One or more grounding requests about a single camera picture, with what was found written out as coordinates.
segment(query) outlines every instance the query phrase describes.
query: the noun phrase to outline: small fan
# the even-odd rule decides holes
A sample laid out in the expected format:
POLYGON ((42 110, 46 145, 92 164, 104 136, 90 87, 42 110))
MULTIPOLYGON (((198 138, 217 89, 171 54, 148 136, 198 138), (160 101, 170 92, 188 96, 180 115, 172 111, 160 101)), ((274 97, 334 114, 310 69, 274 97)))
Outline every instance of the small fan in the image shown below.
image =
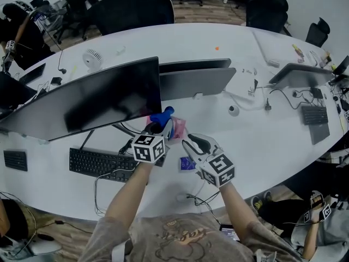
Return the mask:
POLYGON ((89 68, 88 73, 95 73, 102 69, 103 58, 95 50, 88 49, 82 55, 82 59, 86 66, 89 68))

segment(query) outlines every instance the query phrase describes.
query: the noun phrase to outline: shoe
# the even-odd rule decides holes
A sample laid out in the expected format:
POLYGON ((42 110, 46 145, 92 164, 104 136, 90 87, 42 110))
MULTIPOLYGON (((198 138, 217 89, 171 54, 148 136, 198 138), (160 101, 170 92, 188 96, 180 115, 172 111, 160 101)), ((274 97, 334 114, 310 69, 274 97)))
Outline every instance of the shoe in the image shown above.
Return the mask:
POLYGON ((269 190, 264 193, 263 198, 265 202, 273 201, 272 193, 269 190))
POLYGON ((251 199, 251 206, 255 209, 255 211, 258 213, 258 210, 263 206, 262 200, 258 196, 254 196, 251 199))

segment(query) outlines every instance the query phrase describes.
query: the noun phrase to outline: black keyboard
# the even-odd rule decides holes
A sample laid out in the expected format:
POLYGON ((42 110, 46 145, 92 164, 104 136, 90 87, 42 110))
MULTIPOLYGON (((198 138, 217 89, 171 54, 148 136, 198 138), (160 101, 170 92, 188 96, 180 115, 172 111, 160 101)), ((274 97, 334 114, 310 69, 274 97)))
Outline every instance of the black keyboard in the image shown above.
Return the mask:
POLYGON ((101 177, 106 180, 126 182, 133 174, 137 161, 132 156, 104 154, 93 151, 70 149, 69 170, 92 177, 113 172, 116 169, 129 171, 116 171, 101 177))
POLYGON ((38 77, 42 76, 44 69, 45 69, 46 63, 35 68, 34 70, 30 71, 28 74, 25 74, 23 77, 21 77, 18 81, 21 84, 28 84, 32 82, 33 80, 36 80, 38 77))
POLYGON ((326 107, 302 106, 302 114, 305 125, 328 123, 326 107))
POLYGON ((28 171, 27 155, 24 151, 4 151, 5 166, 21 171, 28 171))

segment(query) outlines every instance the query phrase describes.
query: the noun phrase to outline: oval conference table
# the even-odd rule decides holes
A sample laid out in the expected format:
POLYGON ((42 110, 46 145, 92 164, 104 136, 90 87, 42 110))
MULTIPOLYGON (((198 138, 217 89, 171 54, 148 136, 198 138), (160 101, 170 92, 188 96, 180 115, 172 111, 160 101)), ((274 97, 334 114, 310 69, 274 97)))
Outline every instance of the oval conference table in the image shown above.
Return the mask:
MULTIPOLYGON (((102 55, 103 68, 152 56, 158 56, 160 63, 230 58, 230 67, 236 67, 237 73, 246 67, 255 68, 258 85, 263 86, 282 65, 279 69, 266 65, 252 30, 263 38, 269 51, 273 51, 275 46, 275 54, 280 59, 284 58, 285 63, 294 61, 288 59, 290 49, 293 50, 292 44, 303 51, 313 50, 319 56, 325 53, 298 39, 242 26, 212 23, 153 26, 98 37, 64 50, 59 67, 67 70, 65 75, 57 70, 60 53, 56 53, 26 71, 46 63, 44 75, 29 86, 38 89, 39 84, 55 76, 62 77, 64 84, 86 75, 88 68, 82 61, 82 54, 87 49, 94 49, 102 55)), ((299 110, 291 109, 281 92, 269 95, 270 89, 267 88, 264 88, 264 93, 272 106, 270 112, 261 108, 250 111, 240 109, 240 114, 232 117, 228 108, 235 103, 224 93, 198 100, 165 101, 162 107, 163 110, 167 106, 174 107, 174 116, 186 120, 189 133, 209 135, 229 153, 236 165, 232 182, 246 199, 304 169, 347 131, 347 125, 344 129, 341 126, 329 87, 322 86, 321 90, 327 97, 324 102, 330 136, 316 145, 311 143, 308 127, 301 123, 299 110)), ((261 97, 262 91, 262 88, 257 90, 256 97, 261 97)), ((292 90, 285 89, 285 93, 293 105, 298 104, 300 99, 291 96, 292 90)), ((145 125, 146 118, 127 123, 127 126, 138 130, 144 129, 145 125)), ((95 178, 69 171, 69 148, 80 148, 87 135, 88 132, 85 132, 40 144, 37 139, 24 138, 17 133, 0 134, 0 154, 3 155, 3 150, 24 150, 28 162, 28 172, 18 171, 6 168, 1 156, 0 190, 12 193, 27 205, 43 211, 72 218, 99 219, 94 210, 95 178)), ((97 129, 85 149, 117 153, 128 140, 128 135, 108 126, 97 129)), ((195 172, 179 172, 179 158, 186 156, 180 141, 170 143, 170 148, 164 166, 154 167, 151 173, 138 216, 203 212, 206 207, 196 207, 192 199, 183 201, 181 196, 190 193, 207 199, 218 191, 195 172)), ((120 182, 100 180, 97 194, 99 207, 106 209, 122 186, 120 182)), ((210 205, 213 209, 223 207, 221 196, 218 195, 210 205)))

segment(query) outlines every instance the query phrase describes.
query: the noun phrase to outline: gray t-shirt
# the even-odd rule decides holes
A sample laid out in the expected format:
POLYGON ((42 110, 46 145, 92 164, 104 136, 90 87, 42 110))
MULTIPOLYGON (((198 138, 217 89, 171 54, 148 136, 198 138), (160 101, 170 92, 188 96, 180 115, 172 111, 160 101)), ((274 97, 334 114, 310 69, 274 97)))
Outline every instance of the gray t-shirt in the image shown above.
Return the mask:
POLYGON ((115 260, 115 253, 120 256, 118 248, 126 261, 302 261, 294 249, 260 222, 251 222, 247 238, 239 243, 220 232, 207 217, 190 213, 141 218, 130 233, 121 222, 104 217, 79 262, 112 261, 113 249, 115 260))

